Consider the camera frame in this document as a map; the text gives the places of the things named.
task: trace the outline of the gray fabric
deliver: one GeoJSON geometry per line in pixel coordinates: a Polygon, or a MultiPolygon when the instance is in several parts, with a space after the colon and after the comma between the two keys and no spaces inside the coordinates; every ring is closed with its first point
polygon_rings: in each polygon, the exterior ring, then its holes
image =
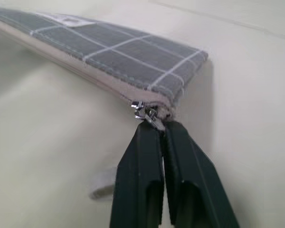
{"type": "Polygon", "coordinates": [[[85,20],[95,24],[68,27],[41,15],[0,8],[0,21],[135,87],[163,94],[171,104],[208,57],[145,32],[85,20]]]}

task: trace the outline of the zipper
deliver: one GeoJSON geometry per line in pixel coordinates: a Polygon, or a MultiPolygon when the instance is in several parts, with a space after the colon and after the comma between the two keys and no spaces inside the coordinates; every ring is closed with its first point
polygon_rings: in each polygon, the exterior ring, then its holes
{"type": "Polygon", "coordinates": [[[165,131],[162,119],[158,117],[158,106],[148,106],[142,101],[134,101],[132,102],[131,107],[135,108],[134,115],[136,119],[146,120],[157,130],[165,131]]]}

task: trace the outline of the beige background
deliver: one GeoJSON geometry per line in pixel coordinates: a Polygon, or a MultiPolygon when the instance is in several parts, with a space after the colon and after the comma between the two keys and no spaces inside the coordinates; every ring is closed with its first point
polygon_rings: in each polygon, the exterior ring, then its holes
{"type": "MultiPolygon", "coordinates": [[[[245,228],[285,228],[285,0],[6,0],[205,49],[177,119],[214,161],[245,228]]],[[[88,198],[139,122],[118,98],[0,36],[0,228],[108,227],[88,198]]],[[[162,227],[169,227],[165,207],[162,227]]]]}

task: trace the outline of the metal zipper pull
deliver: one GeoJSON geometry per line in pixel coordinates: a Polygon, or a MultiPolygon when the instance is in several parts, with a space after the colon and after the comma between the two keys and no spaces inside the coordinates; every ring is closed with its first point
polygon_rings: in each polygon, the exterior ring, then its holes
{"type": "Polygon", "coordinates": [[[146,107],[144,102],[133,102],[131,107],[135,108],[134,114],[136,119],[146,120],[159,131],[165,131],[165,126],[157,117],[156,107],[146,107]]]}

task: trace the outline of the gray plaid pouch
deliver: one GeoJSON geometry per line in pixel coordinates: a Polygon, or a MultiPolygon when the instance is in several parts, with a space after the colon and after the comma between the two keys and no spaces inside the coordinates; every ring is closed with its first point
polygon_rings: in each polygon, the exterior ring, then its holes
{"type": "Polygon", "coordinates": [[[0,8],[0,33],[114,92],[136,107],[137,118],[153,123],[173,118],[208,57],[146,32],[62,14],[0,8]]]}

